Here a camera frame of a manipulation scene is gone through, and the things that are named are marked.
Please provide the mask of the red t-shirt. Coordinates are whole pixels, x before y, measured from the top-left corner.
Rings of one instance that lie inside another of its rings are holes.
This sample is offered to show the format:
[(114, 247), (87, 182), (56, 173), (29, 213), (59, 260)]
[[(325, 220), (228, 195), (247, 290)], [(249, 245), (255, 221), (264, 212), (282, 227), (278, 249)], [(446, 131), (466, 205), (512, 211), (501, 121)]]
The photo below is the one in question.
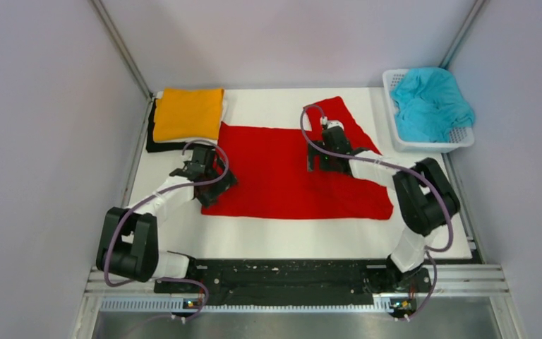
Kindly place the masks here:
[(287, 220), (388, 220), (384, 186), (347, 174), (308, 171), (308, 144), (299, 128), (222, 124), (219, 146), (238, 179), (204, 215)]

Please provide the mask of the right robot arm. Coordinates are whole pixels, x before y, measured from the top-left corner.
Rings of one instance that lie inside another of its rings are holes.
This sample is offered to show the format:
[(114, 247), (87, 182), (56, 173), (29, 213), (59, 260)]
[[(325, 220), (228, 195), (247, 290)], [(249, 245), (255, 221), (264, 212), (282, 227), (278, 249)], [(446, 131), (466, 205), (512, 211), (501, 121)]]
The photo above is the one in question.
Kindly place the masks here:
[(460, 202), (437, 161), (426, 157), (413, 167), (392, 164), (365, 148), (352, 148), (344, 127), (337, 120), (320, 120), (319, 141), (308, 140), (308, 169), (339, 172), (366, 180), (396, 193), (404, 229), (396, 247), (386, 259), (384, 284), (404, 291), (420, 271), (433, 230), (446, 226), (450, 248), (453, 241), (452, 216), (459, 212)]

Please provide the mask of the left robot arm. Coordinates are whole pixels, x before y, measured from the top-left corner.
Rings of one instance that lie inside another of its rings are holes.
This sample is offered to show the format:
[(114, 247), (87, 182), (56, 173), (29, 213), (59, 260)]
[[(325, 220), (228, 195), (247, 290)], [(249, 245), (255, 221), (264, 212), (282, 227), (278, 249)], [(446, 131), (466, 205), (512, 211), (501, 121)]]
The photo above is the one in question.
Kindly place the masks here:
[(162, 279), (171, 280), (182, 292), (193, 290), (198, 273), (189, 267), (190, 257), (161, 250), (159, 228), (180, 207), (194, 200), (209, 207), (236, 183), (227, 154), (217, 145), (198, 144), (183, 167), (170, 172), (151, 194), (129, 207), (110, 208), (104, 217), (96, 258), (106, 284), (116, 286), (109, 277), (114, 274), (128, 283)]

